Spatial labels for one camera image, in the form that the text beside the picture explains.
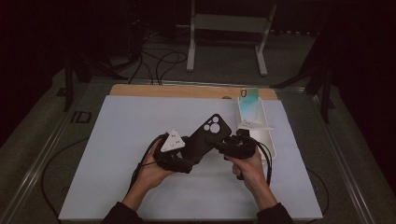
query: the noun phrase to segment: hand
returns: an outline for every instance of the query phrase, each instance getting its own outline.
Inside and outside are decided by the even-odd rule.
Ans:
[[[134,211],[137,211],[150,189],[158,187],[167,176],[173,173],[158,166],[153,158],[155,148],[164,140],[159,139],[154,143],[142,164],[144,166],[141,168],[136,181],[122,201],[123,204]]]
[[[265,181],[262,155],[257,148],[254,155],[246,160],[238,160],[233,157],[226,158],[233,163],[233,173],[244,176],[245,186],[253,194],[260,210],[277,204],[274,194]]]

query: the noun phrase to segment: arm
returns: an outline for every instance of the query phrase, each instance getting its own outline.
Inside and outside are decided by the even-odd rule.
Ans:
[[[252,193],[260,212],[257,214],[258,223],[289,224],[293,223],[289,213],[281,203],[278,203],[274,194],[265,181],[262,169],[262,156],[258,149],[249,159],[238,160],[226,157],[233,162],[233,173],[243,175],[247,189]]]
[[[136,181],[129,189],[122,203],[117,203],[107,214],[102,224],[122,224],[122,223],[143,223],[143,219],[137,215],[137,210],[143,202],[149,190],[159,186],[163,180],[172,174],[172,171],[165,171],[155,163],[152,155],[155,148],[163,139],[159,139],[151,148],[143,164]]]

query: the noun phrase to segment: light blue object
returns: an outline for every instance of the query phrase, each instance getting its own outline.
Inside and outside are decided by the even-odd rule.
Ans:
[[[259,90],[257,88],[241,89],[241,96],[239,97],[239,107],[242,120],[256,120],[258,100]]]

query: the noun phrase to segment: person's left hand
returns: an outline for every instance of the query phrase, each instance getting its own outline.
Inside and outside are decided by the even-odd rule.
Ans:
[[[165,139],[159,139],[154,143],[142,164],[140,173],[134,183],[135,185],[139,185],[140,188],[145,188],[147,190],[154,189],[159,186],[167,176],[174,173],[173,171],[167,171],[158,166],[153,158],[154,151],[161,141],[165,141]]]
[[[136,181],[132,185],[128,194],[122,200],[123,204],[134,211],[137,211],[143,201],[143,198],[150,189],[156,188],[167,176],[174,173],[173,171],[166,171],[158,166],[153,158],[154,151],[161,141],[165,141],[165,139],[157,140],[150,149],[142,164],[143,166],[140,169],[140,173],[137,175]]]

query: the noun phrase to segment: table leg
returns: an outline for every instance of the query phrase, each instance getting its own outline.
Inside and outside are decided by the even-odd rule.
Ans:
[[[260,75],[265,77],[268,75],[267,67],[265,66],[264,56],[262,51],[264,49],[265,42],[267,41],[268,35],[270,33],[271,24],[275,15],[276,5],[272,5],[270,14],[267,17],[267,21],[264,26],[264,32],[262,33],[262,42],[259,46],[256,46],[257,62],[259,63]]]
[[[191,0],[190,46],[187,58],[187,71],[194,70],[195,60],[195,0]]]

